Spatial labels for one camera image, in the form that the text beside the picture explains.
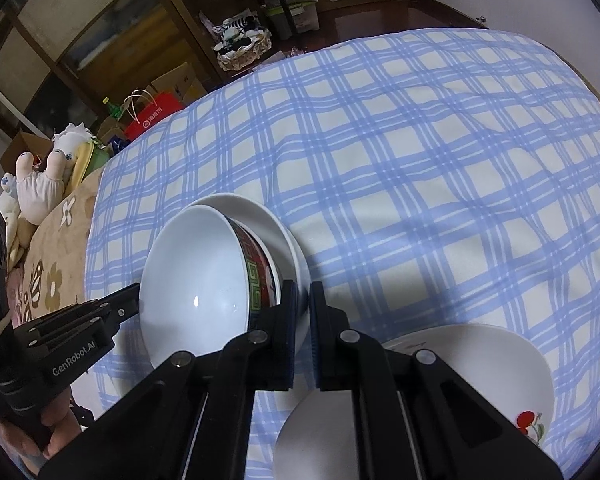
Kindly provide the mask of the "brown floral blanket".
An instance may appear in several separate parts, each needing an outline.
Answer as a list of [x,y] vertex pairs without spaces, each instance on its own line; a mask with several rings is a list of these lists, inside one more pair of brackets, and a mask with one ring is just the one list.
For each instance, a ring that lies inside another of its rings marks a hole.
[[7,275],[12,325],[80,304],[84,297],[86,243],[102,170],[83,182],[35,230],[26,254]]

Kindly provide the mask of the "plain white bowl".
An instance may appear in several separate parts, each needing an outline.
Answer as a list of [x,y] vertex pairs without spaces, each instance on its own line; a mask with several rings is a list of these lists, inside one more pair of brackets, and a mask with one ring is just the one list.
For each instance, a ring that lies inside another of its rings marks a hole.
[[296,283],[299,291],[299,313],[294,351],[299,352],[310,327],[306,303],[308,302],[311,275],[306,257],[297,240],[272,211],[246,196],[234,193],[212,194],[198,198],[187,205],[187,208],[196,205],[213,207],[243,224],[252,234],[257,235],[268,248],[280,279],[282,281],[293,280]]

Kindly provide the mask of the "cardboard box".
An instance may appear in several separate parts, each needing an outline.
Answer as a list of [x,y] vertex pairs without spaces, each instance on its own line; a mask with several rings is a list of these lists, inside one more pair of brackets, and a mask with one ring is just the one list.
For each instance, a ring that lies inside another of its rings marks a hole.
[[[146,89],[152,94],[169,91],[183,103],[184,108],[207,94],[207,90],[198,79],[193,66],[189,63],[183,63],[175,67],[174,70],[170,70],[170,72],[151,81],[146,88],[139,89]],[[109,116],[100,125],[97,137],[104,143],[107,143],[113,136],[129,140],[124,135],[124,130],[130,122],[131,116],[125,111],[123,111],[123,115],[119,120],[114,120]]]

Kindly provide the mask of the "red patterned bowl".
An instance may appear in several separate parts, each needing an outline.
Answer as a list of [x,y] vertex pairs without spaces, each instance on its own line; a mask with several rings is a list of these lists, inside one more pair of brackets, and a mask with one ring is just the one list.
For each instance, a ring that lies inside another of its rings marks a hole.
[[279,296],[276,265],[259,237],[211,206],[184,209],[160,231],[140,280],[140,330],[151,365],[179,351],[221,350]]

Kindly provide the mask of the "wicker basket with items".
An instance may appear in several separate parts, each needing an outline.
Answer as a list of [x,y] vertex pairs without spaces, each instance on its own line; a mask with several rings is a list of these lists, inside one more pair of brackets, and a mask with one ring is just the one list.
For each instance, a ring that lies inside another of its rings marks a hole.
[[272,48],[272,35],[256,14],[247,10],[212,27],[218,64],[224,72],[239,72]]

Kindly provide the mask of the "wooden wardrobe with shelves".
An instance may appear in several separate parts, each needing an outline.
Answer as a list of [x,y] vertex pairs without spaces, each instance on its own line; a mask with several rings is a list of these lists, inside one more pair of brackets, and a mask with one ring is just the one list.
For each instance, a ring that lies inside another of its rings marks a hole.
[[207,90],[222,80],[185,0],[0,0],[0,124],[94,125],[183,63]]

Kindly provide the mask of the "cherry plate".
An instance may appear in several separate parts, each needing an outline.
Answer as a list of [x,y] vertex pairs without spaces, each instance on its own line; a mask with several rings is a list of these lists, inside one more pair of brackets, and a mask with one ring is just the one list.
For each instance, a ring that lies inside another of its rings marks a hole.
[[[489,325],[448,325],[385,345],[411,441],[390,437],[391,479],[559,479],[542,451],[554,410],[550,368],[526,338]],[[277,479],[359,479],[353,394],[310,392],[274,448]]]

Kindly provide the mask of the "white plush toy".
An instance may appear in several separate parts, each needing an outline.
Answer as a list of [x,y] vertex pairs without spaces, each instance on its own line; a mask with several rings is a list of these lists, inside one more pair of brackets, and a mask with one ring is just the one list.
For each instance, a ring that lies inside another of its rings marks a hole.
[[68,125],[50,140],[20,132],[0,164],[0,213],[6,224],[7,266],[27,251],[32,235],[60,202],[110,159],[84,125]]

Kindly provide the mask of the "blue plaid cloth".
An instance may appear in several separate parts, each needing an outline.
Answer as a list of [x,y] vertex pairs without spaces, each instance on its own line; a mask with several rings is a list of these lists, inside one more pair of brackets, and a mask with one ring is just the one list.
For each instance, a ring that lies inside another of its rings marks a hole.
[[84,292],[136,282],[163,225],[236,193],[291,230],[329,302],[388,341],[502,326],[547,360],[544,450],[600,443],[600,100],[512,32],[415,29],[265,66],[108,162]]

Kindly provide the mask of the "red paper shopping bag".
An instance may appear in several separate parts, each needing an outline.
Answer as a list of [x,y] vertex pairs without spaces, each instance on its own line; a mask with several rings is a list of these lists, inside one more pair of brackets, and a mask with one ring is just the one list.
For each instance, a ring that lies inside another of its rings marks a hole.
[[131,116],[124,135],[135,141],[158,122],[183,108],[183,103],[169,91],[152,94],[146,89],[136,89],[122,103],[122,110]]

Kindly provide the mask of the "green glass bottle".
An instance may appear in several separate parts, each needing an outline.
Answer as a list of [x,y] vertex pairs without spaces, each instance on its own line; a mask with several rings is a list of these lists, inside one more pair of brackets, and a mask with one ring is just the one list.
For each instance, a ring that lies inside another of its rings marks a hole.
[[114,104],[114,102],[112,102],[108,96],[106,96],[106,98],[102,99],[102,104],[104,104],[107,107],[109,116],[114,118],[114,120],[119,120],[122,115],[123,115],[123,110],[122,107],[120,105]]

